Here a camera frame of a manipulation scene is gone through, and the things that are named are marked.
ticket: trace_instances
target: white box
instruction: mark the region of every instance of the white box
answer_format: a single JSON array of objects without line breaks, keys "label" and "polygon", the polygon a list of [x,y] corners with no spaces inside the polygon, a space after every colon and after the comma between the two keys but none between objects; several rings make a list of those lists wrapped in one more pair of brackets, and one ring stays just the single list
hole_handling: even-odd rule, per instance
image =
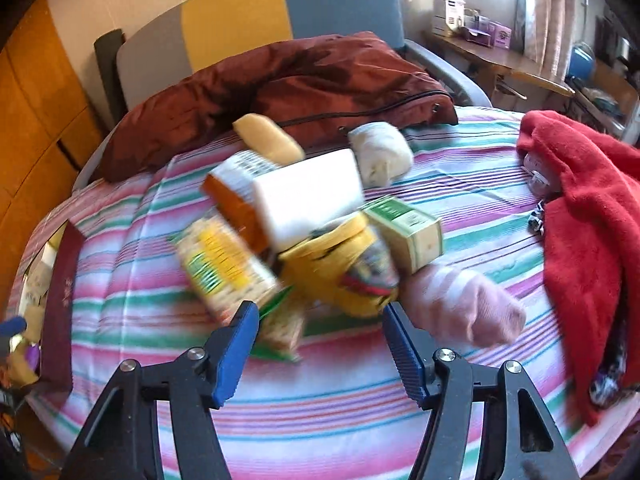
[{"label": "white box", "polygon": [[454,36],[465,25],[465,0],[433,0],[434,34]]}]

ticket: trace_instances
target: striped bedspread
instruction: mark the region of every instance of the striped bedspread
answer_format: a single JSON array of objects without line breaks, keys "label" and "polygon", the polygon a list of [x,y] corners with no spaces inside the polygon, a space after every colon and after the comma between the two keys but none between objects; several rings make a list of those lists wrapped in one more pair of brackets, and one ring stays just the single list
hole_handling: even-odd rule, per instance
[{"label": "striped bedspread", "polygon": [[[440,263],[485,273],[522,300],[527,325],[511,346],[470,352],[482,364],[521,361],[545,399],[580,473],[634,417],[633,398],[595,428],[578,418],[556,317],[542,285],[543,250],[527,229],[536,205],[514,149],[520,115],[459,108],[458,126],[405,131],[415,163],[389,189],[442,217]],[[117,365],[165,362],[201,344],[212,330],[190,291],[168,235],[212,203],[199,189],[207,171],[242,147],[235,136],[177,156],[156,174],[89,186],[44,219],[26,248],[34,252],[69,218],[85,235],[73,300],[74,390],[68,399],[31,396],[34,410],[69,448]],[[15,284],[10,308],[18,303]],[[249,359],[236,396],[213,413],[235,479],[405,479],[428,413],[407,398],[379,324],[339,314],[308,327],[299,364]],[[179,478],[167,403],[158,409],[162,462]],[[481,410],[474,411],[463,478],[478,458]]]}]

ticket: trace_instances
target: yellow sponge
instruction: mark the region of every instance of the yellow sponge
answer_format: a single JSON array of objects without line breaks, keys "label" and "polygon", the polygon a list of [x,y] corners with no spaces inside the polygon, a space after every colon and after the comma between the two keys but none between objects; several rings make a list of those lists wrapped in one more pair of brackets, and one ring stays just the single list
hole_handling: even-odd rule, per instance
[{"label": "yellow sponge", "polygon": [[360,294],[343,286],[341,277],[377,239],[366,216],[357,212],[318,238],[308,238],[280,254],[284,263],[280,279],[292,283],[300,293],[313,300],[334,304],[353,317],[374,317],[396,299],[395,288],[389,296]]},{"label": "yellow sponge", "polygon": [[281,166],[305,158],[305,152],[293,137],[264,115],[244,115],[234,123],[234,130],[249,149]]}]

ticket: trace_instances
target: metal screw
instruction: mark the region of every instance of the metal screw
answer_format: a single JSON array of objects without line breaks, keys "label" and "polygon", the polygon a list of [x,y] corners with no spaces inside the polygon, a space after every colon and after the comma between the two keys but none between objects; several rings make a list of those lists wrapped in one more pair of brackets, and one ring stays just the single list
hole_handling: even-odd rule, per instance
[{"label": "metal screw", "polygon": [[136,368],[136,362],[133,359],[125,359],[120,363],[120,370],[123,372],[132,372]]},{"label": "metal screw", "polygon": [[453,350],[449,350],[448,348],[441,348],[436,352],[436,357],[441,361],[449,363],[456,358],[456,353]]},{"label": "metal screw", "polygon": [[517,361],[507,361],[504,367],[512,374],[519,374],[522,371],[522,365]]},{"label": "metal screw", "polygon": [[204,354],[205,354],[204,348],[200,348],[199,346],[196,346],[194,348],[189,348],[189,351],[187,352],[187,357],[192,361],[199,361],[204,357]]}]

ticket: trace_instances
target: rolled sock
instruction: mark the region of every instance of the rolled sock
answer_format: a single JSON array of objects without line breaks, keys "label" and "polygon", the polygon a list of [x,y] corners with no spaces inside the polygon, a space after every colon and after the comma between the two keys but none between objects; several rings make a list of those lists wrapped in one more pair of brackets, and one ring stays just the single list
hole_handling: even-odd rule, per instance
[{"label": "rolled sock", "polygon": [[402,280],[399,298],[412,323],[439,342],[509,344],[527,320],[523,304],[473,270],[428,265]]},{"label": "rolled sock", "polygon": [[411,169],[414,154],[402,133],[389,123],[367,123],[349,132],[365,187],[387,187]]}]

